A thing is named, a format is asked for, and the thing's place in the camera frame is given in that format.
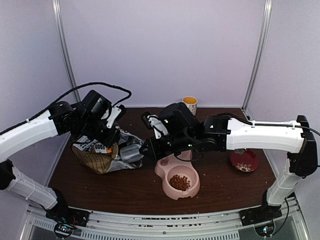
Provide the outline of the brown pet food bag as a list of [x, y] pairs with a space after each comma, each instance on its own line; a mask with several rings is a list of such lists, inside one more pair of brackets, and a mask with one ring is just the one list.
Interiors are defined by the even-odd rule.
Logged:
[[143, 155], [139, 150], [144, 141], [120, 127], [116, 129], [119, 130], [119, 140], [110, 148], [86, 136], [71, 144], [70, 149], [78, 162], [99, 175], [142, 167]]

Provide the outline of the pink double pet bowl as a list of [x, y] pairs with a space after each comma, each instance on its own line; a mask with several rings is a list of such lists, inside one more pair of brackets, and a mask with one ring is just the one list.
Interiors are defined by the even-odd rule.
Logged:
[[192, 159], [192, 152], [188, 150], [157, 161], [154, 171], [161, 178], [162, 189], [169, 198], [193, 198], [199, 192], [200, 178], [191, 163]]

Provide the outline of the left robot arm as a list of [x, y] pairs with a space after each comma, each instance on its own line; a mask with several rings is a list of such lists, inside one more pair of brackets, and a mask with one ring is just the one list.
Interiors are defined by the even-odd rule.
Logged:
[[25, 159], [35, 169], [41, 157], [53, 152], [52, 147], [45, 147], [64, 134], [76, 139], [87, 137], [109, 148], [119, 140], [116, 121], [124, 112], [123, 105], [112, 104], [91, 90], [79, 103], [56, 100], [35, 117], [1, 132], [0, 190], [39, 204], [58, 223], [71, 224], [75, 216], [63, 194], [27, 176], [22, 171], [25, 164], [14, 164], [11, 157], [23, 160], [27, 154]]

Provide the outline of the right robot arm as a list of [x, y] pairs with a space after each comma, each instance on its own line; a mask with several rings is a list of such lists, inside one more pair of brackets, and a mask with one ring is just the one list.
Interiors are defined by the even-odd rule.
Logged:
[[249, 210], [259, 220], [268, 220], [294, 191], [299, 180], [318, 169], [317, 131], [304, 115], [285, 122], [255, 121], [232, 113], [219, 113], [199, 121], [182, 103], [173, 103], [158, 114], [141, 115], [144, 125], [154, 132], [140, 153], [154, 160], [185, 151], [207, 152], [278, 150], [287, 153], [284, 171], [263, 194], [259, 207]]

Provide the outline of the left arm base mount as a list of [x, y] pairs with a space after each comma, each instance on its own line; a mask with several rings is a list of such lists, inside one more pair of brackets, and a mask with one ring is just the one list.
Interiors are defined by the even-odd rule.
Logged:
[[53, 233], [59, 239], [69, 238], [73, 234], [80, 233], [79, 227], [86, 227], [90, 212], [81, 209], [68, 208], [66, 212], [59, 214], [53, 209], [44, 209], [45, 216], [56, 222]]

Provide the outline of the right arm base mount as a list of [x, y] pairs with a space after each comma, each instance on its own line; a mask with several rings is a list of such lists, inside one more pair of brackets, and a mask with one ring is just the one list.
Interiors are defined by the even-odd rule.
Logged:
[[241, 210], [239, 217], [242, 226], [253, 225], [259, 237], [271, 237], [276, 232], [274, 220], [282, 216], [279, 207], [253, 207]]

